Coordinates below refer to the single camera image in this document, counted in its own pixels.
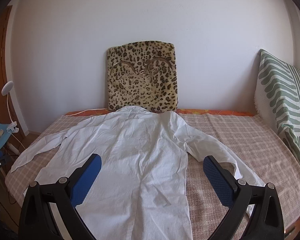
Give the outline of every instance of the pink plaid tablecloth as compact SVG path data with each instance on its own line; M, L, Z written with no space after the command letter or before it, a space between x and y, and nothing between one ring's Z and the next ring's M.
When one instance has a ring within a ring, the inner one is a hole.
M180 114L185 121L210 134L232 149L264 182L272 182L278 191L285 228L300 216L300 167L277 135L260 117ZM61 116L38 138L59 132L87 119L88 116ZM8 173L5 183L20 206L23 192L58 151L59 147L40 153L26 165ZM228 163L223 167L233 171ZM227 212L202 171L202 163L188 156L186 195L189 202L193 239L207 239ZM234 236L239 239L247 224L246 215Z

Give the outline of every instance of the pillow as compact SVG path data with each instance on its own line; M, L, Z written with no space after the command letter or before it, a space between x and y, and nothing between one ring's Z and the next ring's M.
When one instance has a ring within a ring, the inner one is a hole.
M255 105L300 164L300 71L263 49Z
M162 113L178 103L174 46L140 41L107 51L109 110L141 106Z

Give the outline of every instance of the lamp head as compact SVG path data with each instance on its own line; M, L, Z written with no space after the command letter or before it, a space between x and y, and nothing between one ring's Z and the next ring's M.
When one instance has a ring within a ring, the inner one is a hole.
M1 90L1 94L3 96L8 95L8 93L10 92L10 90L13 88L13 82L12 81L8 81L2 88Z

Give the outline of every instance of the white cord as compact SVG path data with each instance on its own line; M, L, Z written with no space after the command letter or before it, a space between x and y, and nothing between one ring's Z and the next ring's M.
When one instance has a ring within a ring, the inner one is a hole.
M76 114L69 114L69 115L67 115L67 116L73 116L73 115L81 114L81 113L83 113L83 112L85 112L85 111L104 110L104 109L106 109L106 108L88 109L88 110L84 110L84 111L78 112L78 113L76 113Z
M10 117L11 123L13 123L12 118L11 118L11 114L10 114L10 110L9 110L8 98L9 98L9 93L7 94L7 108L8 108L8 113L9 113L9 117Z
M11 134L14 138L16 138L17 140L18 140L18 138L17 137L15 137L12 133L10 133L10 132L8 132L9 134Z

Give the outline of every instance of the leopard print cushion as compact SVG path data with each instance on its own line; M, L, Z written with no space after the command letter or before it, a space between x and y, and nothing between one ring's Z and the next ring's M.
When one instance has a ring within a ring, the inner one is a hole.
M141 106L151 112L175 111L178 103L174 46L140 41L107 51L109 110Z

